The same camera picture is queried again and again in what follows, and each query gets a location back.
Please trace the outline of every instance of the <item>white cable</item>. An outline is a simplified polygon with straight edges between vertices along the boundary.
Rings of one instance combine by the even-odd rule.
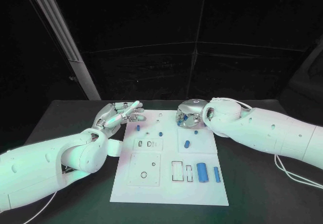
[[[46,209],[46,207],[48,207],[48,205],[49,205],[49,203],[51,203],[51,201],[52,201],[54,196],[56,195],[56,193],[58,193],[58,192],[54,193],[52,198],[51,198],[49,202],[46,203],[46,205],[43,206],[43,208],[42,208],[42,210],[39,211],[39,213]],[[39,213],[38,213],[38,214],[33,216],[33,218],[32,218],[28,222],[25,222],[23,224],[28,224],[28,223],[35,219],[35,217],[39,215]]]
[[[234,102],[242,104],[244,106],[247,106],[250,109],[253,109],[253,107],[251,107],[250,105],[247,105],[245,103],[240,102],[240,101],[235,100],[235,99],[231,99],[231,98],[214,98],[214,99],[225,99],[225,100],[234,101]]]
[[[278,166],[276,158],[278,158],[278,161],[280,161],[280,164],[281,164],[281,167],[283,167],[283,168]],[[286,170],[278,155],[274,155],[274,163],[276,163],[276,166],[278,167],[278,169],[283,170],[283,171],[286,172],[287,176],[289,176],[294,181],[297,181],[299,183],[307,184],[307,185],[310,185],[310,186],[313,186],[313,187],[317,187],[317,188],[323,189],[323,185],[320,185],[319,183],[310,181],[309,179],[303,178],[302,176],[296,175],[294,173],[291,173],[291,172],[289,172],[289,171]],[[310,183],[307,183],[307,182],[304,182],[304,181],[299,181],[299,180],[296,180],[296,179],[290,176],[290,174],[294,175],[294,176],[297,176],[300,179],[306,180],[306,181],[310,182]]]

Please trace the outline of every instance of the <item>table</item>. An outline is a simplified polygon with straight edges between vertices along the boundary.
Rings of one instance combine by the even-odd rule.
[[[26,144],[80,133],[113,101],[55,100]],[[277,100],[245,100],[251,107],[286,114]],[[143,101],[146,109],[176,110],[182,101]],[[114,135],[123,140],[126,125]],[[276,167],[274,155],[215,135],[229,206],[111,203],[118,158],[107,157],[100,171],[62,189],[32,224],[117,223],[323,223],[323,190],[294,182]],[[323,170],[281,156],[289,171],[323,183]],[[0,223],[22,224],[51,196],[0,214]]]

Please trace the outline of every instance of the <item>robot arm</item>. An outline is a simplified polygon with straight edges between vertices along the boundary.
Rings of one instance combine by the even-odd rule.
[[[214,98],[209,103],[192,99],[180,104],[178,125],[195,126],[201,121],[221,137],[229,137],[258,151],[289,156],[323,169],[323,127],[274,111],[245,109],[228,98]]]
[[[80,134],[9,150],[0,155],[0,212],[38,201],[95,173],[107,155],[120,156],[121,141],[108,139],[121,123],[144,121],[134,103],[108,104]]]

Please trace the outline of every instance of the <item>blue cylinder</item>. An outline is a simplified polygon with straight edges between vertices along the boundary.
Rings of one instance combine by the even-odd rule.
[[[221,175],[219,175],[219,169],[218,169],[218,167],[214,168],[214,174],[215,174],[216,183],[219,183],[221,182]]]
[[[205,165],[204,162],[201,162],[201,163],[196,164],[196,166],[198,166],[199,182],[206,183],[206,182],[209,182],[206,165]]]
[[[191,141],[186,141],[183,146],[185,146],[185,148],[189,148],[189,146],[191,146]]]

